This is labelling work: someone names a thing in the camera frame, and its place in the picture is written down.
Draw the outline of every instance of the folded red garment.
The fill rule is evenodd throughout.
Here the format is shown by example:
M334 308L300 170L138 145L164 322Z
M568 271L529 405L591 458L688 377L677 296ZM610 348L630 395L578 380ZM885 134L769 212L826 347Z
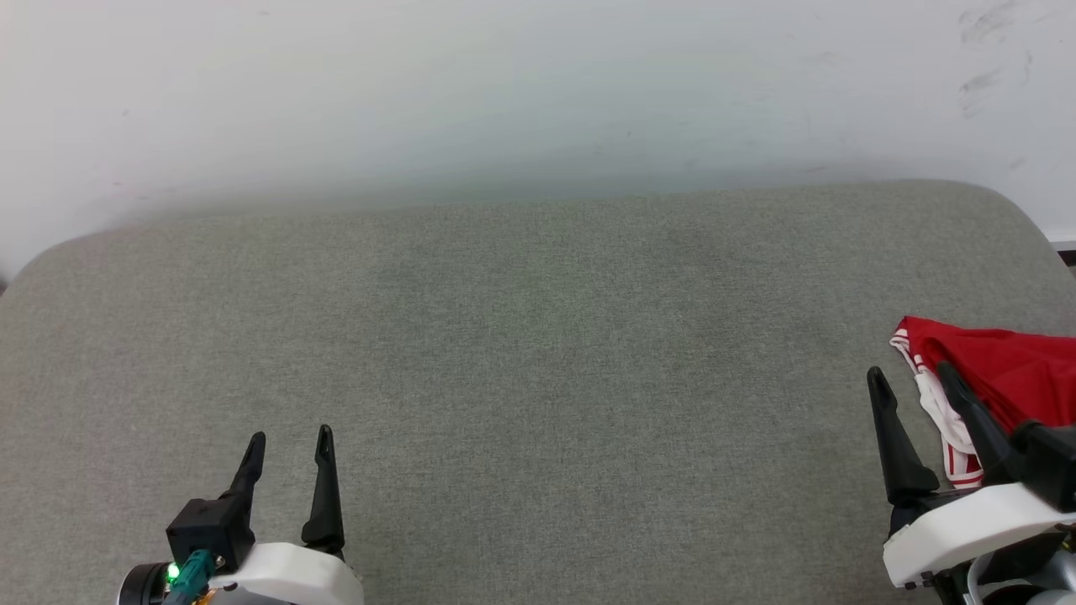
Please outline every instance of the folded red garment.
M1049 426L1076 423L1076 338L963 329L914 316L898 329L932 371L942 361L955 366L1009 433L1029 418Z

